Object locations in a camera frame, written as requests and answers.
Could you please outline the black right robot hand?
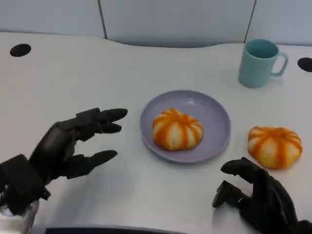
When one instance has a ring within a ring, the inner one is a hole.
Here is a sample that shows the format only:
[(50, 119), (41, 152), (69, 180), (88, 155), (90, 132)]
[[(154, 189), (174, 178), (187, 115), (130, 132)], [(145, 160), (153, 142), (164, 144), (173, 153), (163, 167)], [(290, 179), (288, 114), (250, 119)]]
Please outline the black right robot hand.
[(245, 157), (226, 162), (221, 171), (240, 176), (253, 185), (250, 196), (238, 187), (223, 181), (212, 202), (214, 208), (224, 203), (238, 209), (241, 218), (262, 234), (283, 234), (298, 224), (293, 201), (282, 186), (269, 173)]

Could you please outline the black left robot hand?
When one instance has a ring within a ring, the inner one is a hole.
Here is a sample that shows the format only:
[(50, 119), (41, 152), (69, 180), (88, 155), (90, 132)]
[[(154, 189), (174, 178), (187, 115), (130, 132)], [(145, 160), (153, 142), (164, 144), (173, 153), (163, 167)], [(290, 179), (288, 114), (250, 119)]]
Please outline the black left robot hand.
[(94, 108), (77, 113), (75, 118), (56, 122), (32, 152), (30, 164), (46, 185), (61, 176), (72, 179), (88, 175), (95, 167), (114, 158), (117, 151), (101, 151), (86, 157), (75, 154), (76, 143), (85, 142), (96, 134), (119, 133), (122, 127), (115, 122), (127, 113), (123, 108), (104, 111)]

